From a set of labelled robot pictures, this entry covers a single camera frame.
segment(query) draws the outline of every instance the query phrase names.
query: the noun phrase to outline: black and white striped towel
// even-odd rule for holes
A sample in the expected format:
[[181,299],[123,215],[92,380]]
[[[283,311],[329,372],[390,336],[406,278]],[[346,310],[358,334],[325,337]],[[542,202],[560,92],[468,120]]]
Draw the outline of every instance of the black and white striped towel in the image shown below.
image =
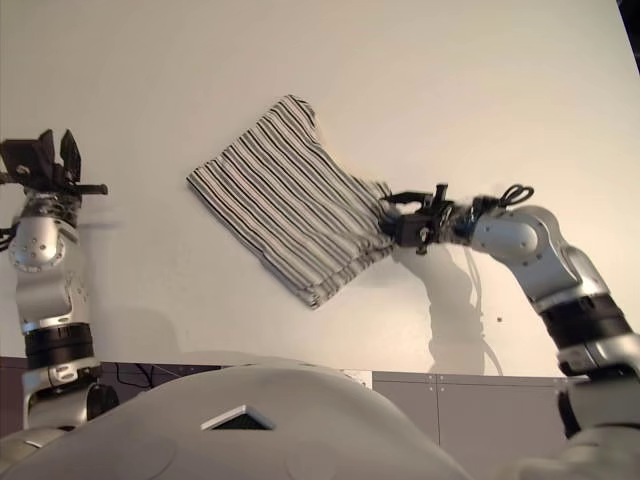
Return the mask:
[[389,188],[343,172],[319,142],[313,109],[292,95],[187,180],[311,308],[391,252],[378,227]]

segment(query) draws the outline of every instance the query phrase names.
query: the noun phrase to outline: cable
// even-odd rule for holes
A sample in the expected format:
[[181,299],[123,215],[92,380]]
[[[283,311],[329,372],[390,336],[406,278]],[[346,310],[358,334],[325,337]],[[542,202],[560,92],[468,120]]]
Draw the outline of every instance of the cable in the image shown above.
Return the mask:
[[507,190],[502,194],[502,197],[498,200],[498,205],[500,207],[510,207],[512,205],[526,202],[533,197],[534,192],[535,190],[533,187],[516,183],[507,188]]
[[172,372],[171,370],[167,370],[166,368],[163,368],[160,365],[156,365],[155,363],[151,365],[152,369],[153,367],[157,368],[158,370],[162,370],[163,372],[168,373],[169,375],[173,375],[174,377],[182,378],[182,375],[179,375],[176,372]]
[[[152,382],[150,381],[150,377],[147,378],[147,381],[149,382],[147,385],[140,385],[139,383],[132,383],[132,382],[125,382],[124,380],[122,380],[120,378],[120,364],[116,362],[116,380],[118,380],[119,383],[123,384],[123,385],[129,385],[131,387],[138,387],[138,388],[151,388]],[[144,368],[142,368],[141,366],[139,366],[138,363],[136,363],[136,366],[141,369],[143,372],[145,372],[145,377],[148,377],[149,374],[147,374],[146,370]]]
[[139,363],[134,364],[136,367],[138,367],[138,370],[140,370],[142,372],[142,374],[144,375],[144,378],[147,379],[147,384],[148,384],[148,388],[153,388],[153,366],[151,367],[151,375],[144,369],[144,367],[142,365],[140,365]]

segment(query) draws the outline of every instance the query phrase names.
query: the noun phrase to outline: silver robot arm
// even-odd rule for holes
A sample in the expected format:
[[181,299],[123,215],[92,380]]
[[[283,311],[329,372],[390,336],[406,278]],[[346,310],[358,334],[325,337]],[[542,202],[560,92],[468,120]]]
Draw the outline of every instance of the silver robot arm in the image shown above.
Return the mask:
[[23,430],[2,441],[0,473],[64,431],[118,404],[98,382],[93,353],[84,259],[76,230],[82,195],[106,186],[78,185],[80,156],[70,132],[62,140],[64,167],[53,158],[51,131],[37,140],[7,140],[0,153],[8,169],[2,183],[25,187],[26,202],[6,229],[17,272],[16,303],[29,370],[23,375]]
[[509,268],[558,347],[560,370],[575,377],[558,397],[571,438],[567,450],[558,460],[524,462],[508,478],[583,478],[578,474],[587,471],[602,475],[588,478],[637,478],[640,336],[597,269],[562,237],[551,212],[510,208],[530,198],[531,187],[514,185],[501,198],[476,197],[471,205],[445,200],[445,193],[446,185],[439,185],[433,195],[388,197],[391,203],[419,201],[422,206],[387,219],[383,230],[419,254],[426,254],[431,243],[453,243],[487,253]]

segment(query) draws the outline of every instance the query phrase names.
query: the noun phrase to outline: striped fabric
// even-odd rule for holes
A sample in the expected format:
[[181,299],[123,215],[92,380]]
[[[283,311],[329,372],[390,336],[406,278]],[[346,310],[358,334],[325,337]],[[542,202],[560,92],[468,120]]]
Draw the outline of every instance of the striped fabric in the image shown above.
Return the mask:
[[378,228],[389,188],[343,172],[318,140],[313,109],[292,95],[187,181],[311,308],[391,252]]

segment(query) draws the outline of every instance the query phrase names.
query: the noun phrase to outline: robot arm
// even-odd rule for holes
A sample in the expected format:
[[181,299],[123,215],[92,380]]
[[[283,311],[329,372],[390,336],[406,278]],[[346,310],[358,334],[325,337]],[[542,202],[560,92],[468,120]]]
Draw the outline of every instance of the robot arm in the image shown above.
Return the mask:
[[4,229],[0,250],[17,272],[16,303],[29,370],[23,375],[23,426],[14,445],[41,445],[118,404],[115,391],[98,383],[93,353],[84,258],[76,230],[86,194],[105,185],[78,185],[80,154],[71,132],[62,139],[64,166],[54,162],[51,130],[36,140],[6,140],[0,153],[8,169],[1,183],[19,183],[26,202]]
[[453,243],[488,253],[511,270],[558,347],[560,370],[588,377],[559,397],[568,436],[605,425],[640,428],[640,336],[589,258],[562,237],[548,210],[510,208],[530,198],[531,187],[514,185],[501,198],[480,196],[471,205],[446,200],[446,188],[387,197],[422,205],[413,214],[391,215],[383,230],[419,254],[431,243]]

